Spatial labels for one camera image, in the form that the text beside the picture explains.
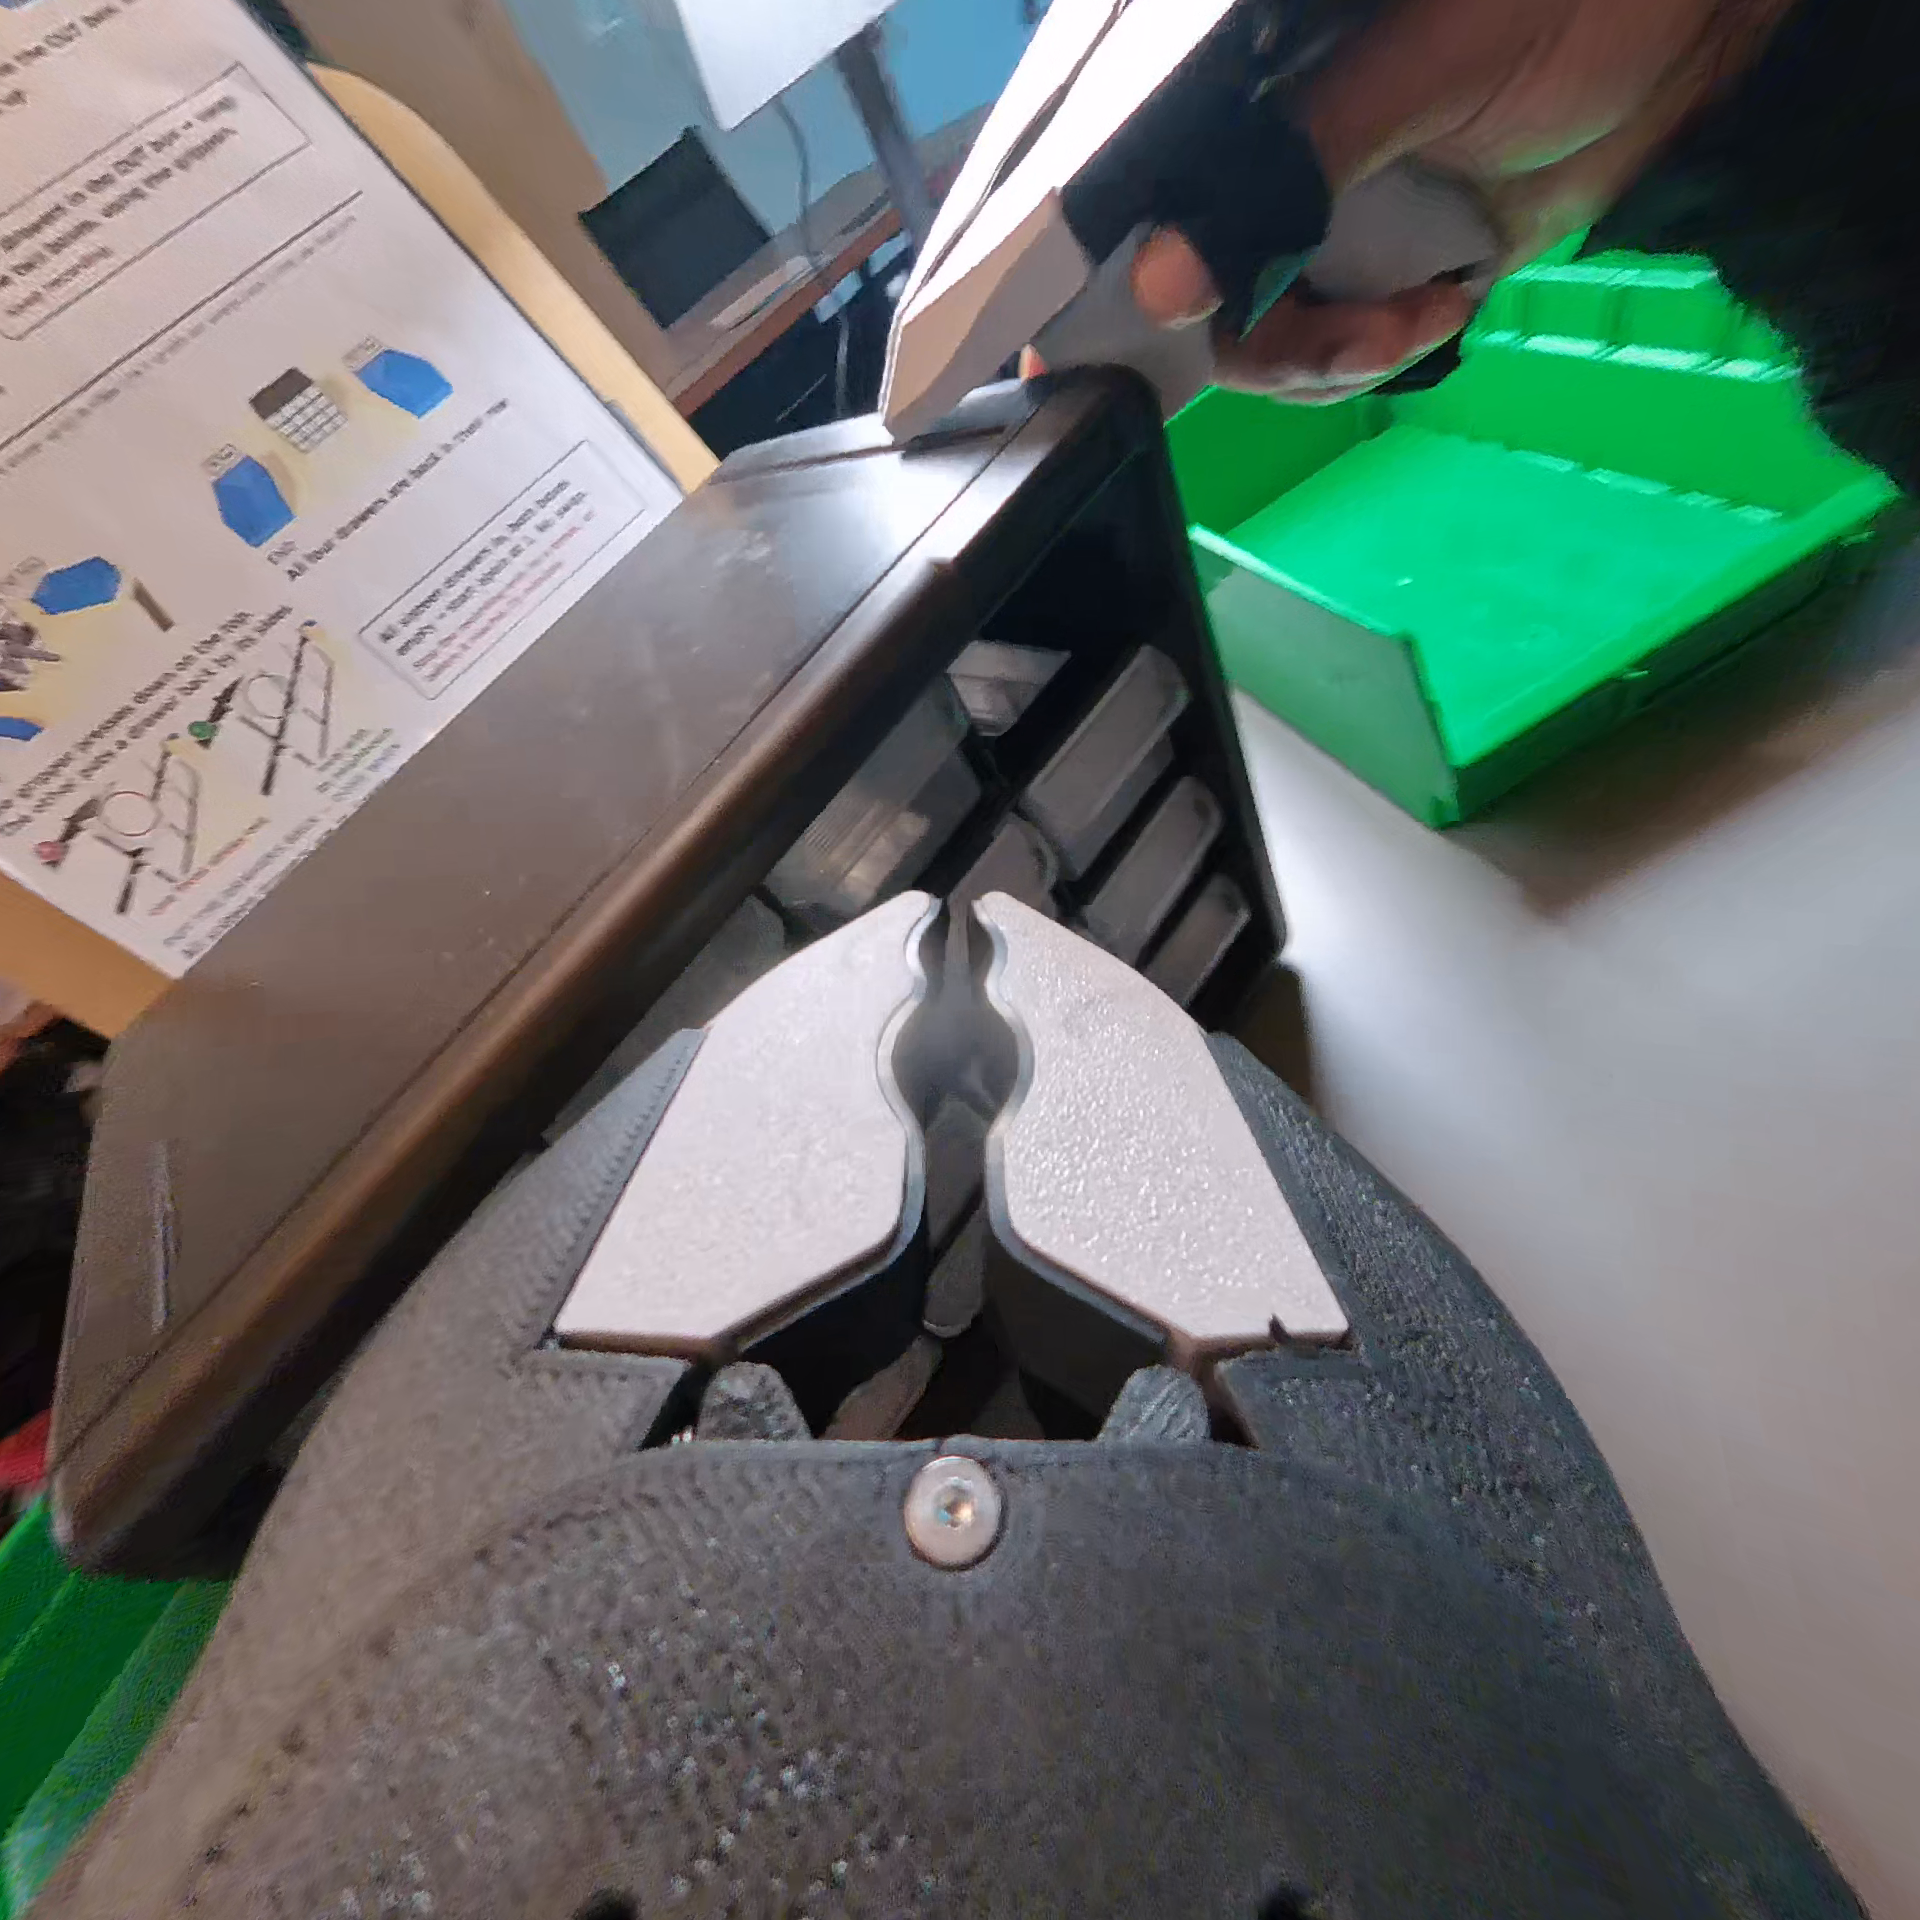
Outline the bank of clear drawers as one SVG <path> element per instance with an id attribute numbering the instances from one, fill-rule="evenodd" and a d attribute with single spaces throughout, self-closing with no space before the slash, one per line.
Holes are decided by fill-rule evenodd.
<path id="1" fill-rule="evenodd" d="M 982 780 L 936 874 L 956 945 L 984 893 L 1041 911 L 1222 1020 L 1279 947 L 1252 804 L 1215 708 L 1160 647 L 978 642 L 951 669 Z"/>

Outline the green storage bin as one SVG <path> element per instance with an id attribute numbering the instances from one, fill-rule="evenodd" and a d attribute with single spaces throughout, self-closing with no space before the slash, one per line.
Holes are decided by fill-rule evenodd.
<path id="1" fill-rule="evenodd" d="M 1237 691 L 1429 827 L 1735 658 L 1892 511 L 1695 257 L 1503 279 L 1429 390 L 1167 422 Z"/>
<path id="2" fill-rule="evenodd" d="M 156 1740 L 229 1602 L 223 1580 L 70 1569 L 48 1502 L 1 1545 L 1 1916 L 22 1916 Z"/>

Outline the person's right forearm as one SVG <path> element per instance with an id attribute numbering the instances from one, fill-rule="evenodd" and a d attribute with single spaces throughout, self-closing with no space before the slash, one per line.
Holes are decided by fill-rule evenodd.
<path id="1" fill-rule="evenodd" d="M 1792 349 L 1814 422 L 1918 492 L 1918 4 L 1792 4 L 1590 228 L 1700 257 Z"/>

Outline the black screen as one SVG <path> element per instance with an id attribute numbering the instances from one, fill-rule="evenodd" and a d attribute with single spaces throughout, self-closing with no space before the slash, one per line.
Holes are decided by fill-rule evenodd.
<path id="1" fill-rule="evenodd" d="M 661 329 L 682 323 L 773 241 L 698 129 L 682 129 L 578 223 Z"/>

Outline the instruction sheet on wooden board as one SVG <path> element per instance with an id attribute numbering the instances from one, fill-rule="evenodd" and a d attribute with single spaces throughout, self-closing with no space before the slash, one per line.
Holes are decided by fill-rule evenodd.
<path id="1" fill-rule="evenodd" d="M 714 455 L 445 137 L 369 81 L 328 63 L 306 63 L 304 73 L 676 492 L 695 492 L 714 470 Z M 159 972 L 14 878 L 1 882 L 1 963 L 5 1062 L 62 1017 L 111 1039 L 167 988 Z"/>

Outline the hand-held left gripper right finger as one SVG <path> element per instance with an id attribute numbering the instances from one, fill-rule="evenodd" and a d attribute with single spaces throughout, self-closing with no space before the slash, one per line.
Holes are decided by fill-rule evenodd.
<path id="1" fill-rule="evenodd" d="M 1209 1036 L 1142 974 L 1008 895 L 970 903 L 1014 1058 L 982 1148 L 989 1292 L 1030 1373 L 1186 1373 L 1351 1322 Z"/>

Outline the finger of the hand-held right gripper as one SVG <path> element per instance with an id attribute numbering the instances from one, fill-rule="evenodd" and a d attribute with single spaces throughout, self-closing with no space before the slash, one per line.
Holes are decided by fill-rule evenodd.
<path id="1" fill-rule="evenodd" d="M 948 257 L 964 271 L 1041 207 L 1064 219 L 1062 186 L 1096 133 L 1058 113 L 1058 85 L 1090 63 L 1129 113 L 1191 59 L 1249 59 L 1248 4 L 1054 4 L 982 125 L 934 219 L 905 295 Z"/>
<path id="2" fill-rule="evenodd" d="M 960 271 L 948 257 L 896 311 L 879 381 L 885 431 L 926 436 L 1022 349 L 1054 373 L 1133 371 L 1164 418 L 1182 412 L 1210 385 L 1215 356 L 1207 323 L 1172 326 L 1140 308 L 1133 267 L 1152 231 L 1135 223 L 1092 265 L 1062 213 L 1041 207 L 973 267 Z"/>

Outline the person's right hand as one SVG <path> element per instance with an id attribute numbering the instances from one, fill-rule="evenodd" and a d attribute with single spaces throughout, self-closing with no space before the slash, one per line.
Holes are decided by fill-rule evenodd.
<path id="1" fill-rule="evenodd" d="M 1498 250 L 1525 265 L 1590 226 L 1735 85 L 1788 3 L 1420 3 L 1351 39 L 1304 95 L 1332 189 L 1398 161 L 1465 183 Z M 1382 386 L 1465 329 L 1479 298 L 1429 282 L 1369 303 L 1285 295 L 1240 339 L 1214 323 L 1209 269 L 1172 228 L 1135 253 L 1138 308 L 1166 329 L 1209 323 L 1215 379 L 1298 404 Z"/>

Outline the printed instruction sheet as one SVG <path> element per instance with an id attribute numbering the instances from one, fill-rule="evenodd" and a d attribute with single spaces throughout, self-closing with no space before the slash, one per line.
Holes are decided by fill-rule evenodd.
<path id="1" fill-rule="evenodd" d="M 161 975 L 682 497 L 240 4 L 5 4 L 5 878 Z"/>

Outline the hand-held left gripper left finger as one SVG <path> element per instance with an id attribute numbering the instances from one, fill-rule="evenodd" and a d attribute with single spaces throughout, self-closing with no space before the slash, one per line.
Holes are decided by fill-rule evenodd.
<path id="1" fill-rule="evenodd" d="M 553 1334 L 724 1363 L 876 1277 L 921 1223 L 926 1143 L 896 1045 L 942 903 L 905 892 L 705 1023 Z"/>

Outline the grey desk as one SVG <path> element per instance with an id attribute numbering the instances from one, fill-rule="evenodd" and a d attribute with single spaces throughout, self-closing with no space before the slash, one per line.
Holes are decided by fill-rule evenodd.
<path id="1" fill-rule="evenodd" d="M 1234 699 L 1306 1093 L 1606 1453 L 1744 1740 L 1918 1891 L 1914 517 L 1430 831 Z"/>

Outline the black drawer cabinet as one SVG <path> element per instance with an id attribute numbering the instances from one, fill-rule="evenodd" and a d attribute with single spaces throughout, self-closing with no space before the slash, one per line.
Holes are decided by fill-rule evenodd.
<path id="1" fill-rule="evenodd" d="M 296 1413 L 970 642 L 1062 660 L 962 735 L 978 794 L 918 876 L 953 889 L 1152 653 L 1167 761 L 1064 898 L 1198 780 L 1222 822 L 1167 926 L 1229 878 L 1249 919 L 1194 1007 L 1258 1004 L 1287 924 L 1146 386 L 743 449 L 109 1045 L 48 1455 L 69 1566 L 234 1566 Z"/>

